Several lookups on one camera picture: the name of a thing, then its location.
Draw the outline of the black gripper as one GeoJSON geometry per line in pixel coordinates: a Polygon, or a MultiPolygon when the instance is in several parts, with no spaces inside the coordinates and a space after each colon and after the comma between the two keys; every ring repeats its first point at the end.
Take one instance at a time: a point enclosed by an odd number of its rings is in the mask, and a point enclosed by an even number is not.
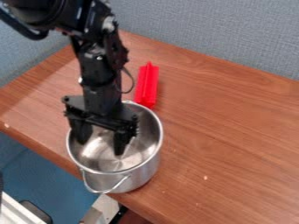
{"type": "Polygon", "coordinates": [[[70,132],[80,144],[92,134],[92,125],[114,131],[114,155],[124,154],[130,138],[136,136],[136,113],[121,102],[121,86],[117,84],[102,87],[82,87],[82,95],[65,95],[64,115],[69,120],[70,132]]]}

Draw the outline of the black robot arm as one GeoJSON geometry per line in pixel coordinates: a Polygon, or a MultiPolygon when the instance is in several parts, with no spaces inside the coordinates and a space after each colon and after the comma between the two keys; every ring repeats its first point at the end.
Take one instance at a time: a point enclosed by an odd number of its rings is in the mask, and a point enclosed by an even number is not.
{"type": "Polygon", "coordinates": [[[80,144],[98,126],[113,132],[118,156],[136,136],[136,114],[121,102],[121,74],[128,50],[117,32],[108,0],[0,0],[0,20],[28,39],[45,39],[50,31],[69,37],[78,61],[81,95],[61,98],[70,134],[80,144]]]}

